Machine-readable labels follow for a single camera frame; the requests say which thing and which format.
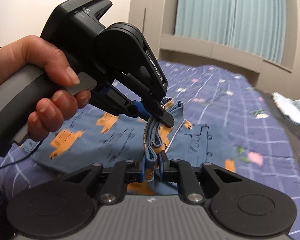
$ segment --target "screw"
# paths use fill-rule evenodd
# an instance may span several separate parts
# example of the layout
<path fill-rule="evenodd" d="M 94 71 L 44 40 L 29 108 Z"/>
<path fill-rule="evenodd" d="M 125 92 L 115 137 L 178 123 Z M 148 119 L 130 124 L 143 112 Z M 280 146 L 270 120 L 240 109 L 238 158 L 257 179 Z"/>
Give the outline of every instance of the screw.
<path fill-rule="evenodd" d="M 200 194 L 197 194 L 197 193 L 189 194 L 187 198 L 191 202 L 199 202 L 199 201 L 203 200 L 203 196 Z"/>
<path fill-rule="evenodd" d="M 101 195 L 100 199 L 103 201 L 103 202 L 113 202 L 115 201 L 116 197 L 115 195 L 111 194 L 111 193 L 105 193 L 103 195 Z"/>

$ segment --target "teal curtain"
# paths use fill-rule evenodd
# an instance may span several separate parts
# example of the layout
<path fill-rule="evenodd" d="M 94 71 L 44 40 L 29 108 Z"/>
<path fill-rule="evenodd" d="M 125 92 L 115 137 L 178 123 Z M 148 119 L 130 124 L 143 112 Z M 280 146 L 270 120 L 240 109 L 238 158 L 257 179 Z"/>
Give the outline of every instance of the teal curtain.
<path fill-rule="evenodd" d="M 178 0 L 175 35 L 217 42 L 281 64 L 286 0 Z"/>

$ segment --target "bed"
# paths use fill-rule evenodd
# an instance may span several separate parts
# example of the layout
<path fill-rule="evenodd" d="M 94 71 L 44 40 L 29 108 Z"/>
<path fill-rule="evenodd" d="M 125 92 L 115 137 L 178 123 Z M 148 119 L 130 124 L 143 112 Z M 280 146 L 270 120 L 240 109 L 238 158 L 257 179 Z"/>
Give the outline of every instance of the bed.
<path fill-rule="evenodd" d="M 159 61 L 168 82 L 167 96 L 182 100 L 185 118 L 224 127 L 237 150 L 236 173 L 286 193 L 297 208 L 290 237 L 300 240 L 300 168 L 284 128 L 264 98 L 240 74 L 214 65 L 191 67 Z M 138 97 L 120 83 L 130 99 Z"/>

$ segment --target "gray ribbed surface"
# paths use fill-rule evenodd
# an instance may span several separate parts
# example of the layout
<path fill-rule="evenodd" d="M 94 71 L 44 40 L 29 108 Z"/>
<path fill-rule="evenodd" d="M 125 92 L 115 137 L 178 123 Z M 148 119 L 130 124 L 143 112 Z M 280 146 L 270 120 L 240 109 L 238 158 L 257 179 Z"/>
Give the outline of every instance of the gray ribbed surface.
<path fill-rule="evenodd" d="M 94 220 L 60 240 L 244 240 L 216 226 L 204 208 L 183 203 L 175 196 L 128 195 L 104 206 Z M 289 240 L 287 236 L 271 238 Z M 16 236 L 14 240 L 29 240 Z"/>

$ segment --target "hand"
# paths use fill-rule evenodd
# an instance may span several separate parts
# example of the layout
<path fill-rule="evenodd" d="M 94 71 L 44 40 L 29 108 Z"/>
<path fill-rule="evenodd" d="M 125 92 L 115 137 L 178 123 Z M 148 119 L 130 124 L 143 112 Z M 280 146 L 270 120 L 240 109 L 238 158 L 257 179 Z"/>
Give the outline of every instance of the hand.
<path fill-rule="evenodd" d="M 63 52 L 51 43 L 34 35 L 0 48 L 0 85 L 27 64 L 43 68 L 50 79 L 61 86 L 80 83 Z M 76 97 L 64 90 L 57 91 L 52 98 L 43 98 L 36 111 L 28 118 L 28 130 L 35 141 L 46 138 L 49 132 L 57 131 L 64 120 L 70 119 L 89 102 L 91 94 L 81 91 Z"/>

